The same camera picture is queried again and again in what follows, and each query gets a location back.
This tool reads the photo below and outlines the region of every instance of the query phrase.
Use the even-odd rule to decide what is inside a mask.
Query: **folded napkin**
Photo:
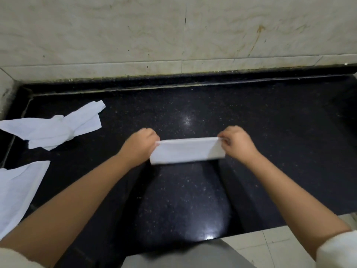
[[[56,148],[75,136],[90,133],[102,127],[98,113],[105,108],[102,101],[92,101],[67,116],[56,115],[51,119],[26,117],[0,121],[0,129],[29,140],[29,149]]]
[[[158,143],[150,156],[152,165],[221,159],[226,154],[218,137],[173,139]]]
[[[24,217],[49,165],[50,161],[38,161],[0,168],[0,240]]]

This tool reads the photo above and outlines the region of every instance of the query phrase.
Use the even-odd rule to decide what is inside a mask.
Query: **forearm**
[[[326,240],[351,231],[338,216],[261,154],[246,166],[264,186],[293,234],[313,259]]]
[[[128,167],[112,157],[74,182],[0,241],[32,261],[53,266]]]

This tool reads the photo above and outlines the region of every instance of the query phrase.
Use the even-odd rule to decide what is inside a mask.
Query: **person's right arm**
[[[302,189],[255,147],[238,126],[218,134],[228,155],[243,163],[261,182],[292,233],[316,260],[317,249],[328,239],[351,228],[316,198]]]

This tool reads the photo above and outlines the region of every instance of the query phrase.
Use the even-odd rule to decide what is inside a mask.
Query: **tiled floor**
[[[351,214],[340,218],[357,229]],[[257,268],[313,268],[314,260],[297,241],[288,226],[266,229],[223,240]]]

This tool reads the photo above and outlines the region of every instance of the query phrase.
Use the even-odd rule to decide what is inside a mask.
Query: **person's left hand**
[[[150,158],[158,146],[156,141],[160,141],[160,137],[153,129],[142,128],[125,141],[117,156],[124,160],[129,168],[136,167]]]

